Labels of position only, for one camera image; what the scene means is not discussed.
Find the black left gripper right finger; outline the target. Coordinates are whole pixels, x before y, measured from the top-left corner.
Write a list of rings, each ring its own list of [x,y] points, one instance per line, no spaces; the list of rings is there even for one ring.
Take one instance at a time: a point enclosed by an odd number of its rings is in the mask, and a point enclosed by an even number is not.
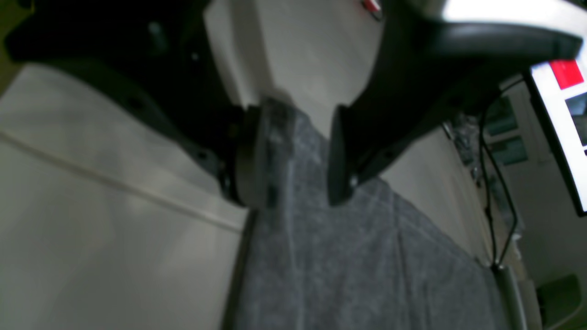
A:
[[[567,0],[384,0],[382,9],[365,88],[333,115],[330,205],[443,121],[491,102],[499,82],[583,46],[583,9]]]

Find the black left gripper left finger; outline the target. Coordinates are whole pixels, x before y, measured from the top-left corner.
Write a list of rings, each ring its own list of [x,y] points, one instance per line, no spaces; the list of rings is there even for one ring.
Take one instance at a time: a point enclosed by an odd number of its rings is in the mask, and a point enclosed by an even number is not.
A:
[[[239,106],[222,81],[204,22],[207,0],[19,0],[8,58],[94,88],[184,150],[222,196],[273,204],[270,103]]]

